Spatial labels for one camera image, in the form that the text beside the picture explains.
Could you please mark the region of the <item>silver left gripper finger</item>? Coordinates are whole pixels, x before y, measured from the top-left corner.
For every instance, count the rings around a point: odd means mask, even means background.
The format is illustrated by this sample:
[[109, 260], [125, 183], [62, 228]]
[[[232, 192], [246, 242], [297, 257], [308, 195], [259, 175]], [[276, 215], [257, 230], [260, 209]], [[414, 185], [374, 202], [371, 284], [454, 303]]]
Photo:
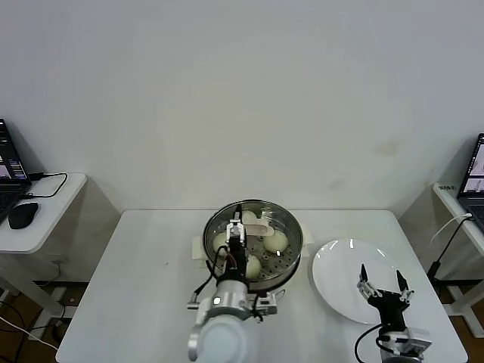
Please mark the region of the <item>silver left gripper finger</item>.
[[245, 244], [245, 227], [242, 222], [242, 206], [237, 204], [232, 218], [226, 226], [227, 244]]

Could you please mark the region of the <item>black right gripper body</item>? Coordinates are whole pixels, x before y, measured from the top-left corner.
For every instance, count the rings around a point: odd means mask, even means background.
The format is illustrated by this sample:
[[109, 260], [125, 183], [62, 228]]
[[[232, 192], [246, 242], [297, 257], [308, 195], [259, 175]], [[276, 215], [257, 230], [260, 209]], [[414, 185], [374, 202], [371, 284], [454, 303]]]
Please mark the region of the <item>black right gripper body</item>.
[[404, 331], [407, 328], [403, 312], [410, 304], [400, 294], [378, 290], [375, 296], [368, 298], [368, 304], [379, 312], [383, 331]]

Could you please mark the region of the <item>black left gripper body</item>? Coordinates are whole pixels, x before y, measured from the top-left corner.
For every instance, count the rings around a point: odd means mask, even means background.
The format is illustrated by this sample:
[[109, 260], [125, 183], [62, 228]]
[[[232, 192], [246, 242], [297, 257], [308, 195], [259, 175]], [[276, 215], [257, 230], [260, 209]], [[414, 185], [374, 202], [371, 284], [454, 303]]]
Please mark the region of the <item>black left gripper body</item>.
[[240, 239], [240, 236], [230, 237], [228, 242], [229, 252], [227, 254], [225, 271], [222, 280], [234, 280], [239, 282], [248, 282], [246, 245]]

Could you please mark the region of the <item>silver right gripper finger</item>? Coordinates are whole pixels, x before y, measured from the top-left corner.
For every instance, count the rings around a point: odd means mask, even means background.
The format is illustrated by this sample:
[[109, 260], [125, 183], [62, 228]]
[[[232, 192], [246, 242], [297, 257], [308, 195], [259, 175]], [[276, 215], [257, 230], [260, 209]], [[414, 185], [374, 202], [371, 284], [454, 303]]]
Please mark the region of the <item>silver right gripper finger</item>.
[[359, 274], [359, 281], [357, 283], [357, 288], [360, 294], [365, 298], [370, 297], [380, 297], [380, 292], [377, 288], [373, 286], [368, 280], [368, 273], [366, 271], [365, 265], [361, 264], [361, 270]]
[[407, 280], [399, 270], [396, 271], [396, 277], [401, 292], [400, 300], [404, 303], [409, 303], [414, 295], [414, 291], [409, 288]]

